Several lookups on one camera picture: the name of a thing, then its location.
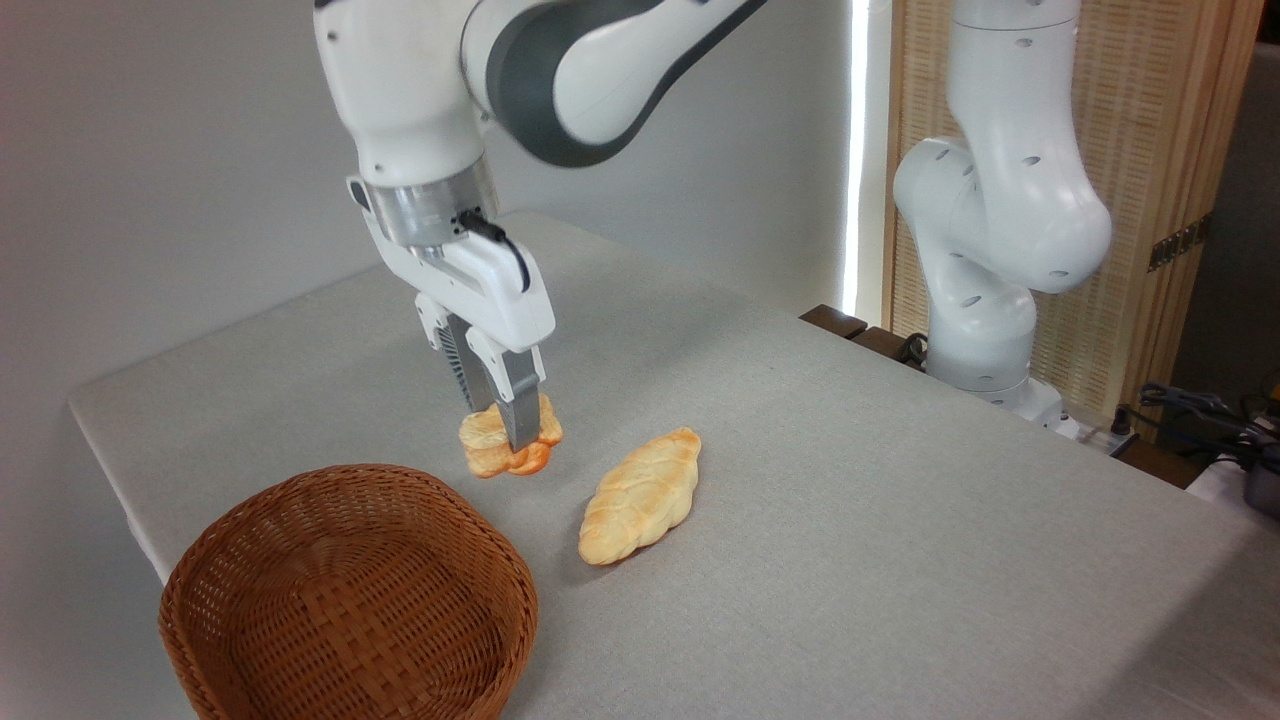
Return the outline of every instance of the black wire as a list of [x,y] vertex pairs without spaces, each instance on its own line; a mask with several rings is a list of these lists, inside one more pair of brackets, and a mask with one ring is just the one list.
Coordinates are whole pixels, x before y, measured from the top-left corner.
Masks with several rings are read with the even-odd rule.
[[[1240,439],[1239,436],[1225,436],[1225,437],[1210,438],[1210,439],[1212,439],[1213,442],[1220,442],[1222,445],[1234,445],[1234,446],[1238,446],[1238,447],[1248,447],[1248,445],[1242,445],[1239,442],[1239,439]],[[1215,454],[1215,452],[1217,452],[1217,451],[1213,450],[1213,448],[1196,446],[1196,447],[1189,447],[1187,450],[1181,450],[1181,451],[1178,452],[1178,455],[1181,456],[1181,457],[1196,457],[1197,455],[1211,455],[1211,454]]]
[[511,250],[512,255],[516,256],[516,263],[520,265],[520,279],[524,282],[520,292],[529,292],[529,286],[532,284],[532,277],[529,274],[529,265],[525,264],[525,256],[521,255],[516,243],[511,242],[511,238],[507,237],[507,231],[484,219],[479,208],[458,213],[458,224],[480,237],[486,237]]
[[902,347],[897,350],[895,359],[899,363],[911,361],[916,365],[924,365],[924,356],[928,352],[925,346],[928,343],[929,336],[924,333],[911,333],[902,341]]
[[1146,423],[1146,424],[1156,428],[1160,432],[1169,433],[1170,436],[1172,436],[1172,437],[1175,437],[1175,438],[1178,438],[1178,439],[1180,439],[1183,442],[1189,442],[1192,445],[1198,445],[1201,447],[1206,447],[1206,448],[1217,451],[1220,455],[1230,455],[1230,456],[1233,456],[1233,457],[1235,457],[1238,460],[1248,460],[1248,461],[1254,462],[1254,464],[1261,462],[1262,466],[1267,468],[1268,470],[1271,470],[1274,473],[1280,473],[1280,462],[1276,461],[1276,457],[1266,455],[1265,452],[1258,452],[1258,451],[1253,450],[1253,447],[1256,447],[1253,445],[1249,445],[1249,446],[1224,445],[1224,443],[1220,443],[1220,442],[1216,442],[1216,441],[1212,441],[1212,439],[1208,439],[1208,438],[1187,434],[1187,433],[1183,433],[1183,432],[1178,430],[1176,428],[1174,428],[1169,423],[1160,423],[1160,421],[1152,420],[1151,418],[1147,418],[1146,415],[1143,415],[1142,413],[1138,413],[1137,410],[1134,410],[1133,407],[1130,407],[1128,405],[1121,405],[1120,407],[1123,407],[1126,413],[1129,413],[1129,415],[1132,418],[1134,418],[1135,420],[1140,420],[1140,421],[1143,421],[1143,423]]
[[1142,386],[1139,396],[1139,405],[1143,407],[1171,407],[1236,433],[1249,436],[1265,434],[1280,439],[1280,434],[1277,434],[1275,429],[1251,420],[1245,413],[1236,415],[1216,395],[1207,392],[1188,392],[1185,389],[1161,383],[1147,383]]

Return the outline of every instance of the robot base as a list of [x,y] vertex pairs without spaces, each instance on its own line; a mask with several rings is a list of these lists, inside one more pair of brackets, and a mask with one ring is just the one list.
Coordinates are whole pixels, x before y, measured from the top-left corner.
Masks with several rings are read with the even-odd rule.
[[1027,378],[1009,389],[996,392],[970,391],[970,395],[1071,439],[1076,439],[1080,433],[1080,425],[1062,407],[1061,393],[1037,379]]

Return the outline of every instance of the bread roll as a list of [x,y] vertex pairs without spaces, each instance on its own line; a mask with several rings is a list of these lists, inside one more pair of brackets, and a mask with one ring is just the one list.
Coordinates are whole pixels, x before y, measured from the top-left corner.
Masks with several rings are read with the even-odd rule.
[[577,533],[582,560],[617,562],[684,521],[694,503],[701,448],[698,433],[680,428],[644,443],[609,470]]
[[497,405],[488,410],[472,413],[462,420],[458,439],[467,456],[467,469],[477,478],[492,478],[502,473],[512,475],[532,475],[547,466],[552,447],[564,439],[564,428],[556,418],[556,409],[544,393],[538,396],[539,428],[538,439],[518,452],[511,451],[507,428],[502,424],[502,414]]

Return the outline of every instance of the croissant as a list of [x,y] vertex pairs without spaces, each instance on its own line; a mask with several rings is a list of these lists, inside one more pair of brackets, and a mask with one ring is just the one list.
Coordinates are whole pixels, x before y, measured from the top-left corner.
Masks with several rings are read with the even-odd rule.
[[680,428],[644,443],[609,470],[577,533],[582,560],[617,562],[682,523],[692,507],[701,448],[698,433]]

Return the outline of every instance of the wicker basket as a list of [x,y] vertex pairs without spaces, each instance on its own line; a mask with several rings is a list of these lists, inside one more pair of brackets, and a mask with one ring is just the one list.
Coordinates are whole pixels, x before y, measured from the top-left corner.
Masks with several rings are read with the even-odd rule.
[[440,480],[343,465],[242,502],[187,550],[160,634],[201,717],[497,717],[538,596]]

